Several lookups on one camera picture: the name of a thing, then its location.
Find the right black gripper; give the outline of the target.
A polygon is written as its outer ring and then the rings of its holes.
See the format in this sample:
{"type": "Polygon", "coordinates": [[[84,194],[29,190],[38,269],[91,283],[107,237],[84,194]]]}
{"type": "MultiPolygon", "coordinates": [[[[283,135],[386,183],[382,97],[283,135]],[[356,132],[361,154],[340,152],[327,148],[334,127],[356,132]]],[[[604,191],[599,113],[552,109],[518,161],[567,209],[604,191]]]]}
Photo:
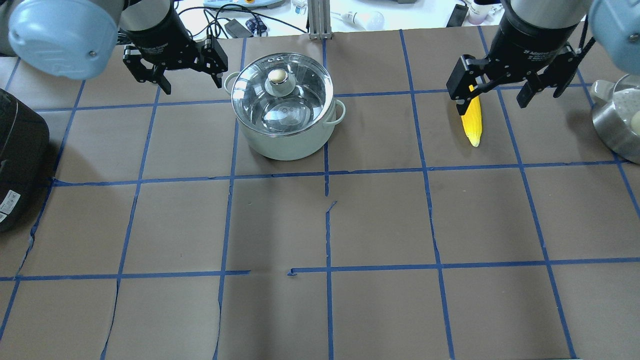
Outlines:
{"type": "Polygon", "coordinates": [[[595,44],[594,37],[586,38],[586,22],[579,46],[573,48],[569,37],[576,27],[543,28],[505,14],[485,57],[461,55],[446,82],[457,113],[464,116],[473,100],[499,85],[524,82],[516,96],[521,109],[546,88],[554,89],[554,98],[560,97],[595,44]]]}

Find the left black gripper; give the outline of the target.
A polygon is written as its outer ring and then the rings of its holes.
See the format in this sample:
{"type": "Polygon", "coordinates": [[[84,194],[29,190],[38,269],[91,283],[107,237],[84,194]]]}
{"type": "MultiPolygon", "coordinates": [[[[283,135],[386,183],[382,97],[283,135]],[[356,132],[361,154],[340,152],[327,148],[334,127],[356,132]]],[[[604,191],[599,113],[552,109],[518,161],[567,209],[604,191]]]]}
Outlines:
{"type": "Polygon", "coordinates": [[[223,73],[229,70],[227,53],[213,35],[194,40],[176,10],[167,10],[162,18],[138,29],[124,23],[120,28],[131,41],[122,62],[137,82],[158,84],[171,95],[165,71],[192,69],[210,75],[218,89],[223,87],[223,73]]]}

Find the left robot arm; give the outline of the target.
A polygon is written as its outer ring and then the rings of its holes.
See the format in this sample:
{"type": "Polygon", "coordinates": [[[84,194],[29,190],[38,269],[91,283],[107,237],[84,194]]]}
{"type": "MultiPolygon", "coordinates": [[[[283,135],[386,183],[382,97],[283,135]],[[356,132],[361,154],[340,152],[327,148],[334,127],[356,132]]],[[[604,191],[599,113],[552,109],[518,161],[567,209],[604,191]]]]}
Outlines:
{"type": "Polygon", "coordinates": [[[109,62],[119,35],[122,62],[137,82],[169,95],[166,71],[192,69],[222,88],[228,57],[212,34],[196,40],[172,0],[3,0],[1,55],[48,75],[88,80],[109,62]]]}

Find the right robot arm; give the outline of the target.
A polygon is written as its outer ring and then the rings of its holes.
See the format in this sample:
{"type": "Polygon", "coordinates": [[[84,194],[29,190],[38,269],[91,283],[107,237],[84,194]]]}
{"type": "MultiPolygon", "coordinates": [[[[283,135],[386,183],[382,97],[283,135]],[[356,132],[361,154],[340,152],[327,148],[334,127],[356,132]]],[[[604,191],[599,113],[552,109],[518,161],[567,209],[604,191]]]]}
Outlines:
{"type": "Polygon", "coordinates": [[[461,55],[446,82],[460,116],[500,85],[522,83],[516,97],[522,109],[546,88],[560,97],[595,43],[620,71],[639,74],[637,0],[503,0],[502,6],[487,54],[461,55]]]}

